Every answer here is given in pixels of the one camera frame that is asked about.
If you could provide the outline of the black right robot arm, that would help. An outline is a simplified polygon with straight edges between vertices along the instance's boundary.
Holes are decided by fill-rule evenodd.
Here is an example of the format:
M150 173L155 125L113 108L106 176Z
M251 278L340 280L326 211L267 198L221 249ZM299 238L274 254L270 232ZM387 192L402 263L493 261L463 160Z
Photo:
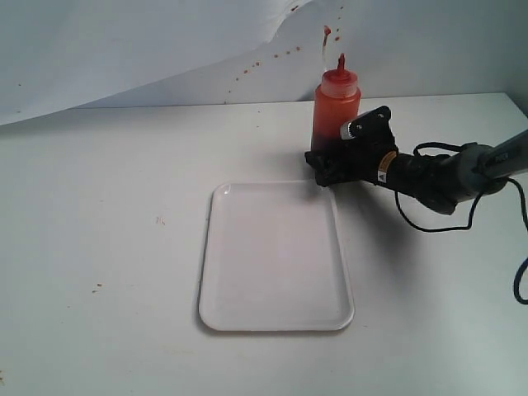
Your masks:
M437 155L399 151L389 123L356 120L343 126L341 138L326 150L304 156L320 186L347 182L373 185L410 196L441 215L479 195L500 191L507 177L527 170L527 133L495 147L427 142Z

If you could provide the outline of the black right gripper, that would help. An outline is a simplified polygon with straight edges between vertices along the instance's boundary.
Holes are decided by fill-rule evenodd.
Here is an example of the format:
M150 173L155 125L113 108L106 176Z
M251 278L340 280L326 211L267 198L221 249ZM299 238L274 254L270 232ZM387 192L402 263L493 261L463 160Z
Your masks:
M311 168L320 168L314 171L314 177L321 187L357 181L384 183L378 176L380 166L387 167L397 156L398 146L391 129L382 135L342 140L338 155L334 150L304 153Z

